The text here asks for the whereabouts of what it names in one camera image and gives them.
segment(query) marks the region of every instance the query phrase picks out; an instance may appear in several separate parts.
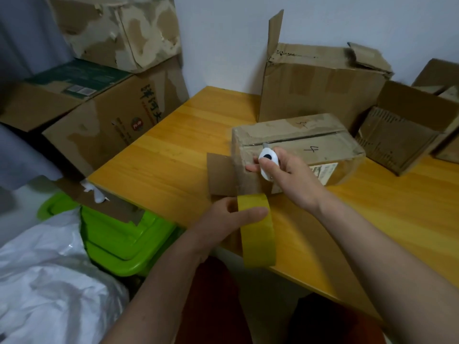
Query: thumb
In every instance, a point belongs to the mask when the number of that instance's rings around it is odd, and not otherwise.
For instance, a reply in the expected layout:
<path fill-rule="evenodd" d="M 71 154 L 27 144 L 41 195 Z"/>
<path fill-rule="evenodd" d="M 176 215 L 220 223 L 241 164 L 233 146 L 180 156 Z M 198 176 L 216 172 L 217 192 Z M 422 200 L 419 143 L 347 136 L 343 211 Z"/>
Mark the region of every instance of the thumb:
<path fill-rule="evenodd" d="M 270 175 L 279 186 L 282 186 L 288 174 L 268 158 L 262 157 L 259 162 L 264 172 Z"/>
<path fill-rule="evenodd" d="M 231 226 L 236 229 L 251 223 L 259 222 L 268 215 L 269 210 L 264 206 L 233 212 L 230 214 Z"/>

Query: yellow tape roll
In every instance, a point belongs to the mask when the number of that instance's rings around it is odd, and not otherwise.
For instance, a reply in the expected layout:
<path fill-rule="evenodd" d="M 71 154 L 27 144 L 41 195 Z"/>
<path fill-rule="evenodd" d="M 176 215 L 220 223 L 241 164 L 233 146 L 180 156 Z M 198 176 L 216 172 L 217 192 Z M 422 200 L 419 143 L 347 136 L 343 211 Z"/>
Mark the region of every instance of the yellow tape roll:
<path fill-rule="evenodd" d="M 264 206 L 269 210 L 268 215 L 260 222 L 240 228 L 244 266 L 247 268 L 274 266 L 276 264 L 276 244 L 271 210 L 266 195 L 240 195 L 237 197 L 237 205 L 239 211 L 255 206 Z"/>

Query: right hand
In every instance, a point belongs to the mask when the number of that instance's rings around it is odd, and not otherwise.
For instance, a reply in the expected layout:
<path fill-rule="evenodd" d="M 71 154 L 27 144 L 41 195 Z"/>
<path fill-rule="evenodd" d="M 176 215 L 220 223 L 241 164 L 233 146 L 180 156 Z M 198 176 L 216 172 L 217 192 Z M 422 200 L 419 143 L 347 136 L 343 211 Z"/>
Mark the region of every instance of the right hand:
<path fill-rule="evenodd" d="M 260 172 L 260 166 L 270 175 L 285 195 L 300 208 L 314 213 L 328 190 L 320 183 L 302 159 L 291 155 L 281 147 L 274 147 L 280 167 L 268 158 L 253 157 L 255 164 L 247 164 L 246 170 Z"/>

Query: left hand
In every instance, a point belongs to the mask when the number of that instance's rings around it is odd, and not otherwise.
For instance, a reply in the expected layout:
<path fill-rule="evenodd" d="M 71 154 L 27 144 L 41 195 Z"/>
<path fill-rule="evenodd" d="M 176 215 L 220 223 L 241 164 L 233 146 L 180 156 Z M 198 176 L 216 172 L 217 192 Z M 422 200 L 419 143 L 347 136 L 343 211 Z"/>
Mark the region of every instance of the left hand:
<path fill-rule="evenodd" d="M 268 214 L 265 207 L 236 211 L 237 198 L 223 198 L 215 202 L 188 231 L 198 252 L 206 257 L 228 235 L 239 227 L 259 222 Z"/>

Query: hand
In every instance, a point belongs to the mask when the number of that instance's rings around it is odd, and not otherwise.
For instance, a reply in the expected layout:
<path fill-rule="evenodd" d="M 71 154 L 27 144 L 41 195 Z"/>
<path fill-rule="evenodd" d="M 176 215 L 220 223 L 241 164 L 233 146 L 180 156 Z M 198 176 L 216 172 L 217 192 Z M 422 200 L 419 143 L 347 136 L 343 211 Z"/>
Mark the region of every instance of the hand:
<path fill-rule="evenodd" d="M 237 211 L 236 198 L 223 198 L 215 202 L 186 233 L 192 243 L 207 257 L 228 235 L 239 227 L 261 221 L 268 214 L 265 207 Z"/>
<path fill-rule="evenodd" d="M 250 172 L 260 172 L 260 166 L 270 175 L 285 195 L 300 208 L 314 213 L 320 198 L 329 193 L 312 170 L 299 157 L 291 155 L 281 147 L 274 147 L 279 165 L 268 158 L 253 157 L 255 164 L 246 165 Z"/>

